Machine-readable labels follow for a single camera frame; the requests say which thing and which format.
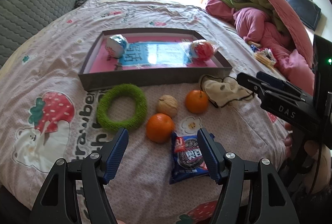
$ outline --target kinder joy egg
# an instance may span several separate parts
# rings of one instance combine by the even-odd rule
[[[105,49],[108,54],[114,58],[120,58],[123,56],[128,48],[128,41],[120,34],[108,37],[106,40]]]
[[[190,55],[193,59],[207,61],[214,53],[212,44],[204,39],[195,40],[190,44]]]

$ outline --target human hand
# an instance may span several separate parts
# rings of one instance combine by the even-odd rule
[[[291,131],[293,129],[293,127],[290,123],[286,123],[285,129],[287,131]],[[293,139],[292,139],[291,133],[287,135],[287,137],[283,143],[286,147],[286,158],[289,158],[292,155],[292,144],[293,144]]]
[[[291,124],[286,123],[285,129],[291,131],[293,127]],[[289,158],[292,154],[291,152],[292,144],[293,144],[293,139],[292,139],[292,134],[290,133],[284,141],[287,158]],[[305,176],[303,180],[306,192],[309,193],[316,173],[319,144],[316,141],[307,141],[304,144],[304,150],[309,156],[311,156],[315,160],[311,171]],[[330,149],[328,149],[328,147],[325,144],[323,144],[321,160],[318,169],[318,176],[312,194],[321,191],[325,186],[327,186],[330,183],[330,179],[331,179],[331,151]]]

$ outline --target metal screw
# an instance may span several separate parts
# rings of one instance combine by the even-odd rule
[[[99,154],[98,154],[98,153],[92,153],[92,154],[90,155],[90,158],[92,158],[92,159],[97,159],[97,158],[99,158]]]
[[[235,157],[235,154],[232,152],[228,152],[226,153],[226,157],[228,157],[229,159],[233,159]]]
[[[58,159],[58,160],[56,161],[56,164],[57,164],[58,166],[61,166],[63,163],[64,163],[64,159]]]
[[[269,165],[270,164],[270,161],[268,159],[262,159],[262,163],[264,165]]]

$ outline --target pink pillow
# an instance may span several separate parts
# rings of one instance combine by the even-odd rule
[[[207,0],[205,10],[211,16],[234,24],[233,14],[235,10],[227,6],[221,0]]]
[[[269,0],[269,2],[275,8],[280,19],[288,28],[298,53],[305,58],[307,64],[311,67],[313,61],[313,48],[308,33],[300,18],[286,0]]]
[[[245,42],[259,43],[264,32],[264,23],[270,21],[270,17],[259,9],[243,8],[233,15],[236,31]]]

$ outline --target mandarin orange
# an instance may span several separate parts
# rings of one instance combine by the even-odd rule
[[[173,120],[166,114],[152,115],[146,124],[146,136],[158,144],[165,143],[175,129]]]
[[[185,106],[191,113],[203,113],[207,110],[209,98],[201,90],[193,90],[188,93],[185,100]]]

